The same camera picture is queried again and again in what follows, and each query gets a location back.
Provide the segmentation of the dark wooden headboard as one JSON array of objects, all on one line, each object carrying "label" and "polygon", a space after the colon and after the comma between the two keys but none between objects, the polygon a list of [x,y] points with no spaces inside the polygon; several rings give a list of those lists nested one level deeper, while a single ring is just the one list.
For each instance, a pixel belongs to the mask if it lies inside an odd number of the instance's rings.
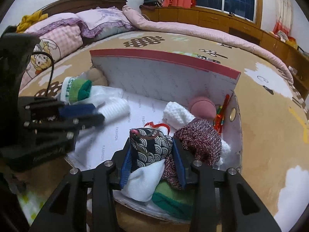
[{"label": "dark wooden headboard", "polygon": [[41,8],[41,10],[43,14],[52,16],[59,13],[79,13],[97,7],[101,9],[116,7],[122,10],[126,4],[127,0],[58,0]]}]

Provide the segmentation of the pink soft ball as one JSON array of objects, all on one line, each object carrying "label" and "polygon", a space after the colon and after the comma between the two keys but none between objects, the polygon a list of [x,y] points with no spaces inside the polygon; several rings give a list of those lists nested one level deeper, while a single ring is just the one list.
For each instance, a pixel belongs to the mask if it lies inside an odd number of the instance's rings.
[{"label": "pink soft ball", "polygon": [[198,118],[214,120],[216,117],[215,104],[205,96],[198,96],[190,100],[188,110]]}]

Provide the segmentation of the red cardboard shoe box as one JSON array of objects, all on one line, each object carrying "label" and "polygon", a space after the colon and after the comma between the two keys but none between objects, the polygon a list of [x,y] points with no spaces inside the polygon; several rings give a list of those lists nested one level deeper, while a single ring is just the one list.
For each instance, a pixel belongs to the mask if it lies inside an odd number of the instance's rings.
[{"label": "red cardboard shoe box", "polygon": [[90,52],[94,68],[99,69],[111,87],[124,91],[130,113],[97,131],[82,131],[76,148],[66,161],[82,171],[93,169],[123,149],[129,130],[145,123],[160,123],[169,102],[188,107],[198,96],[222,105],[229,95],[222,138],[230,153],[219,167],[241,170],[242,128],[235,87],[240,72],[232,68],[177,52],[138,49],[99,49]]}]

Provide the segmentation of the black patterned triangle pouch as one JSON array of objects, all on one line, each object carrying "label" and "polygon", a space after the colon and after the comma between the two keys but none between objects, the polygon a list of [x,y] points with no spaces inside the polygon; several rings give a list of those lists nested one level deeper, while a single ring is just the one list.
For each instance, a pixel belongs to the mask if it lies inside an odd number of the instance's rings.
[{"label": "black patterned triangle pouch", "polygon": [[160,130],[131,129],[129,140],[132,149],[132,171],[161,161],[172,152],[172,138]]}]

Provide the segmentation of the white sock with maroon band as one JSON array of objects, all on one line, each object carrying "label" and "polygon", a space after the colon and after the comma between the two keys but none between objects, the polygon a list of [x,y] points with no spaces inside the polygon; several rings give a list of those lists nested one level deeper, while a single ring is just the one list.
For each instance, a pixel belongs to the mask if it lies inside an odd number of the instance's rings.
[{"label": "white sock with maroon band", "polygon": [[[163,119],[176,131],[188,125],[195,117],[186,108],[176,102],[168,102],[164,111]],[[222,139],[222,154],[218,164],[222,164],[231,152],[230,146]]]}]

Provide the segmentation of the tan soft ball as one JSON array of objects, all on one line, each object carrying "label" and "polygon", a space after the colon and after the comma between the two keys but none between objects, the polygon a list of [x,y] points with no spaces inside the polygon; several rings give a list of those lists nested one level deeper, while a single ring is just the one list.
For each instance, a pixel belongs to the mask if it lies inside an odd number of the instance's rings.
[{"label": "tan soft ball", "polygon": [[97,68],[91,68],[86,71],[85,76],[88,80],[92,81],[92,86],[108,86],[105,75]]}]

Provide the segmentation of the pink checked cartoon pillow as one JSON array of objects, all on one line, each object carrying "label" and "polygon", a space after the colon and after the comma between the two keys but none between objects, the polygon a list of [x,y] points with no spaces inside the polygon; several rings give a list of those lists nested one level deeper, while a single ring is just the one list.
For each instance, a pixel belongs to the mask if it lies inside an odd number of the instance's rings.
[{"label": "pink checked cartoon pillow", "polygon": [[24,72],[21,88],[25,87],[33,78],[51,67],[51,60],[42,55],[48,53],[54,62],[57,62],[83,45],[81,31],[78,25],[59,26],[50,32],[39,37],[40,42],[34,48],[35,55],[32,55],[30,62]]}]

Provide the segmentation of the white green sock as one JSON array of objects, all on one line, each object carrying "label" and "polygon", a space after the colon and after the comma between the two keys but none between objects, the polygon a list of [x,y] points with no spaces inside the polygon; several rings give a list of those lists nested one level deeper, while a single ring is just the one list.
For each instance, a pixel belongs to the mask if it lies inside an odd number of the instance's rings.
[{"label": "white green sock", "polygon": [[62,83],[60,100],[74,104],[90,96],[92,81],[76,77],[66,77]]},{"label": "white green sock", "polygon": [[194,197],[194,190],[177,190],[162,181],[155,188],[152,201],[174,218],[191,220]]}]

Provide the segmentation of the pile of clothes on cabinet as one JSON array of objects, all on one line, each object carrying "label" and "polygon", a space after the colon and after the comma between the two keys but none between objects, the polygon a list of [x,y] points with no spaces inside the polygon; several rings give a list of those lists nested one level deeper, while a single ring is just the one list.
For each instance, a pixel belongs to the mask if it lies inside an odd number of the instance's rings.
[{"label": "pile of clothes on cabinet", "polygon": [[143,0],[143,5],[161,7],[163,5],[163,2],[164,0]]}]

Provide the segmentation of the yellow plush toy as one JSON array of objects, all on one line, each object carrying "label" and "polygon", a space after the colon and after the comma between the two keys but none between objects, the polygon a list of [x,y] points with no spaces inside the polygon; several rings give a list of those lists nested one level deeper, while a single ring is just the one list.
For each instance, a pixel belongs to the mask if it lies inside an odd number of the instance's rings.
[{"label": "yellow plush toy", "polygon": [[45,20],[48,18],[48,13],[43,13],[42,10],[38,10],[31,15],[24,15],[17,25],[16,33],[23,33],[30,26],[34,25],[37,22]]}]

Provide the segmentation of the white towel sock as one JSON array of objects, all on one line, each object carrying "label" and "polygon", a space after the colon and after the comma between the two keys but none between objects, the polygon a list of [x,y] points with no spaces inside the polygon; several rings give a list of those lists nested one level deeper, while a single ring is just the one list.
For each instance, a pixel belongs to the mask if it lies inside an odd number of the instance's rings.
[{"label": "white towel sock", "polygon": [[93,104],[96,111],[104,116],[103,125],[107,126],[127,117],[130,105],[123,98],[124,91],[110,86],[94,85],[91,87],[90,96],[75,104]]}]

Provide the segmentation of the maroon knitted sock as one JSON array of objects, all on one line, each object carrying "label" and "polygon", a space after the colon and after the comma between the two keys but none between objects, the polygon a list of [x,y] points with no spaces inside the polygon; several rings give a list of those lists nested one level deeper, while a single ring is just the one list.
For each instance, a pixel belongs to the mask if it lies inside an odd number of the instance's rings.
[{"label": "maroon knitted sock", "polygon": [[[195,118],[188,125],[177,130],[173,136],[181,141],[184,150],[193,154],[194,159],[209,166],[213,166],[221,158],[222,139],[212,124],[205,119]],[[174,189],[182,189],[173,154],[165,158],[165,169],[161,179],[167,181]]]}]

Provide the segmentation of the right floral curtain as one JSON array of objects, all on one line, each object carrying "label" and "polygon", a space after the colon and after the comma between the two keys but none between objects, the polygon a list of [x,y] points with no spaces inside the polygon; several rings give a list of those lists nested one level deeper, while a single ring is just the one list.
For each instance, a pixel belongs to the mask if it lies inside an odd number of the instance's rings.
[{"label": "right floral curtain", "polygon": [[290,35],[292,20],[293,20],[293,7],[291,0],[275,0],[276,20],[273,32],[276,34],[282,31],[287,36]]}]

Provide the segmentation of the red tassel ornament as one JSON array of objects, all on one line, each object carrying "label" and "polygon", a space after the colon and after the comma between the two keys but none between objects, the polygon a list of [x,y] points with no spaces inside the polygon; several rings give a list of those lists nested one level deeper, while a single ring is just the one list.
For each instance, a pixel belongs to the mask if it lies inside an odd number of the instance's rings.
[{"label": "red tassel ornament", "polygon": [[216,117],[213,120],[213,127],[218,132],[219,135],[221,135],[222,130],[223,130],[225,112],[226,112],[229,100],[230,100],[230,95],[227,94],[225,96],[223,105],[219,107]]}]

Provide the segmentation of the purple frilled pillow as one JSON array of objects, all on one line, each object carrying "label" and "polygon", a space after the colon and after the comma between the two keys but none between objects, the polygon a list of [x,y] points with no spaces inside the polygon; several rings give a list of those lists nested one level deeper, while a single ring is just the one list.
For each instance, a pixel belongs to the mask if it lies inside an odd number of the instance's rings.
[{"label": "purple frilled pillow", "polygon": [[124,27],[129,30],[134,28],[124,13],[113,6],[107,9],[84,10],[76,14],[55,14],[35,23],[25,32],[39,37],[59,26],[67,25],[77,25],[81,30],[81,35],[86,38],[95,37],[105,27]]}]

